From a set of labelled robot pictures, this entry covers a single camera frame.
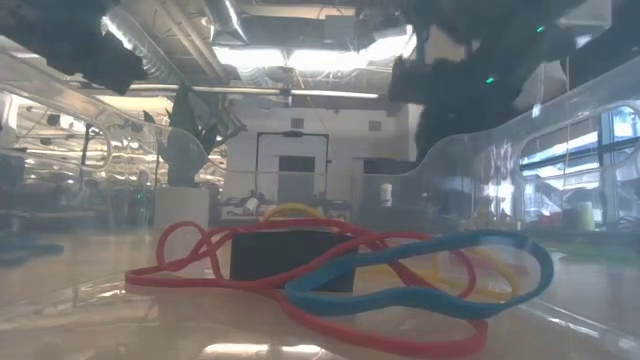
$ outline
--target red rubber band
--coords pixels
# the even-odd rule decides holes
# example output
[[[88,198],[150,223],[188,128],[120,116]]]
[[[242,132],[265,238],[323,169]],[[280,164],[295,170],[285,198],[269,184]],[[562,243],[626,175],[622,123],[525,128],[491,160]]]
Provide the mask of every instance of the red rubber band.
[[[167,262],[164,255],[166,243],[171,234],[182,227],[192,227],[196,229],[200,233],[201,238],[186,257]],[[231,240],[234,233],[299,227],[328,227],[336,229],[338,233],[351,234],[354,236],[354,239],[332,248],[322,256],[313,260],[311,263],[300,266],[287,273],[278,274],[257,281],[234,281],[223,278],[217,257],[217,251],[226,242]],[[212,243],[211,238],[215,236],[221,237],[216,242]],[[205,231],[198,224],[193,222],[180,222],[169,226],[160,236],[158,247],[156,248],[156,259],[158,261],[158,265],[128,271],[125,274],[125,282],[130,285],[143,287],[211,287],[237,289],[257,293],[275,300],[280,305],[283,312],[291,319],[322,335],[344,341],[352,345],[367,347],[401,356],[452,359],[468,357],[482,351],[487,341],[488,325],[486,321],[468,321],[474,329],[474,334],[462,340],[425,343],[393,339],[385,336],[360,332],[352,328],[332,323],[321,317],[308,314],[292,305],[284,294],[275,290],[276,287],[281,286],[302,274],[314,271],[332,258],[353,250],[360,245],[368,247],[371,251],[388,248],[388,245],[385,242],[385,239],[388,238],[429,240],[432,237],[424,234],[400,232],[375,234],[354,225],[330,219],[279,220],[257,223],[243,228],[224,227],[211,229],[209,231]],[[455,251],[452,253],[461,260],[467,271],[468,284],[459,295],[461,297],[467,297],[473,292],[476,286],[477,279],[475,270],[469,258],[461,251]],[[207,257],[210,260],[211,269],[216,278],[168,278],[149,276],[163,271],[177,272],[188,265]],[[399,261],[388,265],[406,285],[428,286],[435,288],[433,284],[427,282]]]

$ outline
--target door frame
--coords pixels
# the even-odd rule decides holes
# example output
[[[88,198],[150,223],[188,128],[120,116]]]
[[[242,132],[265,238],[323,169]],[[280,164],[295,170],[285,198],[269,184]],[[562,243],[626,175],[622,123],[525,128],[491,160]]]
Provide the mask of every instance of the door frame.
[[[314,134],[314,133],[304,133],[302,131],[283,131],[283,132],[270,132],[270,131],[265,131],[265,132],[258,132],[258,134],[256,135],[256,166],[255,166],[255,171],[254,171],[254,190],[256,192],[256,194],[258,193],[258,166],[260,164],[260,138],[262,136],[265,135],[280,135],[283,138],[301,138],[301,137],[305,137],[305,136],[314,136],[314,137],[323,137],[326,140],[326,147],[325,147],[325,164],[324,164],[324,193],[325,196],[327,194],[327,188],[328,188],[328,180],[329,180],[329,163],[331,162],[329,160],[329,139],[330,136],[329,134]]]

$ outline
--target black box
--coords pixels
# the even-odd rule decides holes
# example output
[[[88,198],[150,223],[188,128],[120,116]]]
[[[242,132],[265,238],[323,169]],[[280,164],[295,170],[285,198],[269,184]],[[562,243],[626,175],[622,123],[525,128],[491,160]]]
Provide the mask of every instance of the black box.
[[[310,263],[351,236],[312,230],[238,233],[231,242],[231,279],[254,281]],[[355,270],[327,282],[318,291],[352,292]]]

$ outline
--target white pedestal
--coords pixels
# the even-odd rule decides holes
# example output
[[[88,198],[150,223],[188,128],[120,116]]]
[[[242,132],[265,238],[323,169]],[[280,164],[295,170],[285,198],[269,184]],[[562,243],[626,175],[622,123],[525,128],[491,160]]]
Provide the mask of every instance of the white pedestal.
[[[162,232],[180,221],[193,221],[203,229],[209,223],[209,191],[204,189],[167,187],[155,191],[155,222],[153,225],[154,246],[152,256],[155,263],[155,248]],[[185,257],[200,239],[194,228],[175,231],[165,247],[165,258],[172,261]],[[202,260],[184,270],[189,276],[203,277],[207,261]]]

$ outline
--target fluorescent light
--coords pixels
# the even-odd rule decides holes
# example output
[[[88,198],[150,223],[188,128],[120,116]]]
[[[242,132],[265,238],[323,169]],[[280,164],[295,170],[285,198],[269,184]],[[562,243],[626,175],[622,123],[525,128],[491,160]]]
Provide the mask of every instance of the fluorescent light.
[[[349,71],[366,67],[367,59],[353,51],[296,50],[288,65],[302,71]]]
[[[331,91],[331,90],[291,90],[292,95],[299,96],[331,96],[354,99],[378,99],[380,95],[373,93],[358,93],[349,91]]]
[[[282,51],[277,49],[214,48],[221,63],[237,68],[285,66]]]
[[[250,95],[282,95],[280,89],[264,89],[264,88],[249,88],[249,87],[209,87],[209,86],[194,86],[194,91],[213,92],[213,93],[225,93],[225,94],[250,94]]]

